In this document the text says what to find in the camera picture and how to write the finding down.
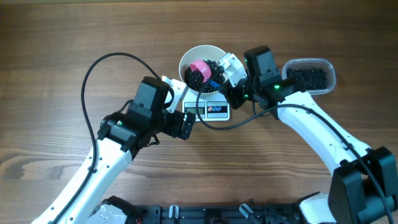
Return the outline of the pink scoop blue handle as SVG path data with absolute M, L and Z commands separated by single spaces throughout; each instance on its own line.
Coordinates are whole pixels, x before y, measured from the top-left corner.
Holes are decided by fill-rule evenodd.
M 215 89 L 220 86 L 212 81 L 210 67 L 205 63 L 204 60 L 195 60 L 188 67 L 190 67 L 192 71 L 198 70 L 203 75 L 203 82 L 205 82 L 205 86 L 203 87 L 204 93 L 214 92 Z

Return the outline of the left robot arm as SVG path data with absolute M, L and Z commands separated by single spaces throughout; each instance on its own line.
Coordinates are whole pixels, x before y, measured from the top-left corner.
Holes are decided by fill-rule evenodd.
M 124 223 L 130 207 L 100 205 L 116 177 L 158 133 L 188 139 L 193 113 L 177 111 L 188 86 L 179 80 L 145 77 L 126 113 L 107 115 L 93 148 L 60 195 L 34 223 Z

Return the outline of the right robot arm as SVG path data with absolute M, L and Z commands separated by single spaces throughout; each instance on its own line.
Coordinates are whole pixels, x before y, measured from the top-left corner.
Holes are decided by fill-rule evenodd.
M 372 149 L 328 116 L 298 81 L 281 76 L 271 50 L 257 47 L 241 62 L 227 53 L 218 61 L 226 74 L 220 92 L 234 109 L 258 102 L 263 112 L 291 127 L 331 173 L 328 194 L 299 203 L 307 223 L 372 223 L 397 210 L 397 168 L 386 148 Z

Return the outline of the white digital kitchen scale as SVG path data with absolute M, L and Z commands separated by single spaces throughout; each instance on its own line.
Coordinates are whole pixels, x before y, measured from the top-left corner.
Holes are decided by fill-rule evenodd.
M 189 89 L 182 101 L 184 112 L 196 115 L 196 122 L 200 119 L 210 121 L 228 121 L 231 117 L 230 106 L 226 98 L 218 92 L 202 93 L 197 101 L 198 93 Z

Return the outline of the black beans in bowl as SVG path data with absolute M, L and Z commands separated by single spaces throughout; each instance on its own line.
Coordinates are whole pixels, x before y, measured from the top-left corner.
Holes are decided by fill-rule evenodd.
M 215 61 L 205 60 L 205 63 L 210 67 L 212 81 L 217 85 L 222 85 L 225 82 L 225 77 L 223 75 L 223 68 Z M 185 70 L 184 81 L 194 91 L 200 91 L 204 86 L 205 82 L 203 75 L 198 71 L 192 71 L 190 67 Z

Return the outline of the white bowl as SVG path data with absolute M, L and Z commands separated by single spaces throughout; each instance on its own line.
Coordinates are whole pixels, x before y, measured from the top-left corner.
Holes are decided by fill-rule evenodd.
M 199 45 L 190 50 L 188 50 L 180 60 L 179 64 L 179 72 L 180 78 L 184 81 L 184 73 L 188 66 L 193 63 L 195 60 L 212 60 L 215 61 L 218 65 L 219 59 L 224 56 L 226 52 L 219 47 L 213 45 Z

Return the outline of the clear plastic bean container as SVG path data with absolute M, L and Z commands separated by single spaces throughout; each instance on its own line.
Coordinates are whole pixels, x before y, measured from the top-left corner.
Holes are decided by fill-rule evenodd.
M 323 58 L 289 60 L 283 66 L 282 78 L 299 82 L 311 95 L 329 93 L 336 86 L 335 68 L 330 61 Z

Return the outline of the black beans in container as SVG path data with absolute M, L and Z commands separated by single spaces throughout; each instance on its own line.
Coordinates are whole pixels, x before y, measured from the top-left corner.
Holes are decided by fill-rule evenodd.
M 287 78 L 299 82 L 307 90 L 321 90 L 327 87 L 326 71 L 321 68 L 293 69 L 286 70 Z

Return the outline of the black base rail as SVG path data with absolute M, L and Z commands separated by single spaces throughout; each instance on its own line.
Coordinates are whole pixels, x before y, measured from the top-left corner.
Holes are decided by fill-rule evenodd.
M 133 205 L 112 196 L 95 207 L 88 223 L 120 224 L 215 224 L 215 223 L 264 223 L 305 224 L 299 203 L 255 205 L 249 203 L 233 206 L 179 206 Z

